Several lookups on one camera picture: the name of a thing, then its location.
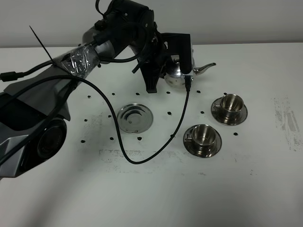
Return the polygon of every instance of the white table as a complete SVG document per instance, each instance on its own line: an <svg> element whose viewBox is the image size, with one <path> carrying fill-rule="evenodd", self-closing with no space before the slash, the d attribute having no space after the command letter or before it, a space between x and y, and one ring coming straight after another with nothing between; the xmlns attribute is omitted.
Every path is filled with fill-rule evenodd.
<svg viewBox="0 0 303 227"><path fill-rule="evenodd" d="M52 56L69 49L48 48ZM0 181L0 226L302 226L303 44L197 45L194 50L197 66L218 65L194 82L182 126L160 155L143 165L129 164L108 107L81 84L68 100L71 121L60 152L16 179ZM119 57L131 54L127 50ZM0 49L1 72L25 71L45 60L42 48ZM160 79L158 93L148 94L140 71L131 73L134 67L135 62L103 65L88 80L116 111L129 103L152 110L148 131L122 135L129 156L142 160L173 133L185 92ZM249 115L241 125L224 126L211 116L211 103L224 92L243 98ZM223 140L212 158L195 157L183 146L185 130L201 123L213 126Z"/></svg>

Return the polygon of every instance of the silver teapot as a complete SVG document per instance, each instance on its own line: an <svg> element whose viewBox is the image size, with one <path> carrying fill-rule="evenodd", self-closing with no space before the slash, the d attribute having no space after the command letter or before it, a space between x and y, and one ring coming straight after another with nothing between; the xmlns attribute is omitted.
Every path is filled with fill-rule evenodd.
<svg viewBox="0 0 303 227"><path fill-rule="evenodd" d="M206 70L208 70L210 67L215 66L216 63L210 63L202 67L195 66L195 61L192 59L192 65L193 65L193 77L192 81L195 79L197 75L203 74ZM185 88L185 79L184 75L180 70L180 62L179 62L179 56L178 55L172 55L171 59L166 62L166 75L164 76L164 79L166 83L168 83L170 86L174 88Z"/></svg>

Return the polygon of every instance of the white wall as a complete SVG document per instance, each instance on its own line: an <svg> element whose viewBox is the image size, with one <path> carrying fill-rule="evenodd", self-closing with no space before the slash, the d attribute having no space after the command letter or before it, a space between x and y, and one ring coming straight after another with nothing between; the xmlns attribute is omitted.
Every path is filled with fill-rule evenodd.
<svg viewBox="0 0 303 227"><path fill-rule="evenodd" d="M136 0L160 32L190 33L194 44L303 40L302 0ZM105 11L110 0L101 0ZM76 45L98 19L95 0L1 0L0 46Z"/></svg>

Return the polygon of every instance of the teapot spout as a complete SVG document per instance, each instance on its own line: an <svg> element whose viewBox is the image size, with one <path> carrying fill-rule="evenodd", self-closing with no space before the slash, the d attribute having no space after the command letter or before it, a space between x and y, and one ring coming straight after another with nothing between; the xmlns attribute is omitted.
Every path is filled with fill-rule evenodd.
<svg viewBox="0 0 303 227"><path fill-rule="evenodd" d="M217 65L217 64L216 63L210 63L210 64L207 64L207 65L202 66L202 67L194 68L193 70L194 70L194 73L196 75L200 75L200 74L205 73L206 70L208 70L210 67L215 66L215 65Z"/></svg>

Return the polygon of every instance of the plastic wrap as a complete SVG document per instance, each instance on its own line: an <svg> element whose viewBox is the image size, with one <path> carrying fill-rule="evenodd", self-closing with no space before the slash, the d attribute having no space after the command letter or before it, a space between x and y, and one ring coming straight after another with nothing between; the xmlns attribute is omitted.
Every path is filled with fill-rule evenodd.
<svg viewBox="0 0 303 227"><path fill-rule="evenodd" d="M54 59L76 77L86 78L99 64L99 58L92 45L82 45Z"/></svg>

